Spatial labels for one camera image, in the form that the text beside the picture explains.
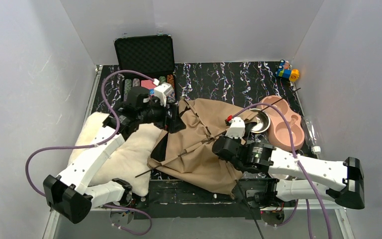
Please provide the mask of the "tan fabric pet tent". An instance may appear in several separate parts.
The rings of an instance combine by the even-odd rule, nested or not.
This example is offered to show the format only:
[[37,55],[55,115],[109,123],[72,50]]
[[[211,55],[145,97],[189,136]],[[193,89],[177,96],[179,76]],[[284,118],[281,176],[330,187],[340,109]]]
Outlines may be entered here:
[[202,144],[201,141],[226,130],[225,120],[241,111],[241,107],[198,98],[181,99],[179,110],[186,128],[177,133],[161,132],[148,166],[163,165],[157,170],[212,193],[232,196],[236,182],[230,171],[237,179],[243,173],[212,153],[213,142]]

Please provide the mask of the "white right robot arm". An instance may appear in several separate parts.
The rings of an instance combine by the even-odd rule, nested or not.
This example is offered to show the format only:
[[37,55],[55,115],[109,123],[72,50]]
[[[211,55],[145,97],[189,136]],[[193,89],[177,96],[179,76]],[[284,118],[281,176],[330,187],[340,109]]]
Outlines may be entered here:
[[277,180],[274,196],[283,202],[320,196],[345,208],[365,208],[364,172],[357,158],[327,161],[303,155],[294,157],[270,144],[242,145],[225,136],[215,141],[212,152],[242,172],[266,173],[272,178],[295,177],[295,181]]

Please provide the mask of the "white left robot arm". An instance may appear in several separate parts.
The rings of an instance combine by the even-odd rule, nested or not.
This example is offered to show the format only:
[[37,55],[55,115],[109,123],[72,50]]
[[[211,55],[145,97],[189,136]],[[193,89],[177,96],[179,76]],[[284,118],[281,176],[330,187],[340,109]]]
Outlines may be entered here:
[[105,184],[90,186],[90,182],[110,156],[139,128],[153,123],[159,129],[177,132],[186,126],[179,117],[173,90],[162,84],[153,93],[143,87],[133,87],[125,102],[111,110],[98,129],[91,147],[57,177],[48,175],[43,181],[47,204],[70,222],[81,222],[93,208],[108,203],[128,204],[132,201],[132,185],[114,178]]

